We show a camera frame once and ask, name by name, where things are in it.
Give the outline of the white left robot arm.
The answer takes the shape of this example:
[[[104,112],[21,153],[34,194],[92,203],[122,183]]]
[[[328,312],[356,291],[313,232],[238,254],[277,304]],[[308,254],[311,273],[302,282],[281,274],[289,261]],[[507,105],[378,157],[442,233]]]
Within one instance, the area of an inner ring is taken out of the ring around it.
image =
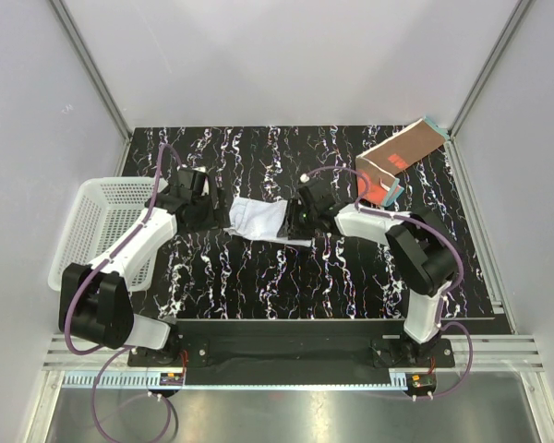
[[[129,285],[159,248],[177,234],[227,227],[225,193],[204,168],[181,167],[165,187],[153,186],[139,218],[103,253],[63,271],[58,326],[68,350],[83,352],[73,340],[91,342],[87,353],[102,348],[148,350],[160,365],[182,352],[175,324],[134,312]]]

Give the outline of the white terry towel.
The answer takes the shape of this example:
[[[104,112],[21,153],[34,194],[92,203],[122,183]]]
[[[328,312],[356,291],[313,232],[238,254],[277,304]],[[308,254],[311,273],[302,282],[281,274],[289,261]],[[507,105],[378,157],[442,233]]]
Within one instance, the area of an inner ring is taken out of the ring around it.
[[[266,202],[236,197],[229,210],[229,224],[224,230],[250,241],[310,247],[310,240],[289,239],[279,233],[285,220],[286,200]]]

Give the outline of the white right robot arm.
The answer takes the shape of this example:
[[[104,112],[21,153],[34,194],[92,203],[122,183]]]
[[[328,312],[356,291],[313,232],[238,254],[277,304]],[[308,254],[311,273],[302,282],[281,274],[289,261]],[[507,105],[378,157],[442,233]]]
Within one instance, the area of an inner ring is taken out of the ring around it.
[[[311,181],[287,201],[279,233],[292,240],[330,233],[387,246],[409,289],[403,332],[389,364],[418,366],[432,357],[440,339],[442,297],[459,284],[464,266],[449,232],[431,210],[377,210],[360,201],[338,202]]]

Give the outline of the brown towel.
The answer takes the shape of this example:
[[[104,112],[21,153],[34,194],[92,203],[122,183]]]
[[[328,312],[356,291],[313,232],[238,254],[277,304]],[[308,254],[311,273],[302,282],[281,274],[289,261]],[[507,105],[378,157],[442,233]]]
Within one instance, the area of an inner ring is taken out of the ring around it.
[[[355,158],[358,194],[366,202],[388,207],[403,193],[399,174],[449,139],[447,130],[423,117]]]

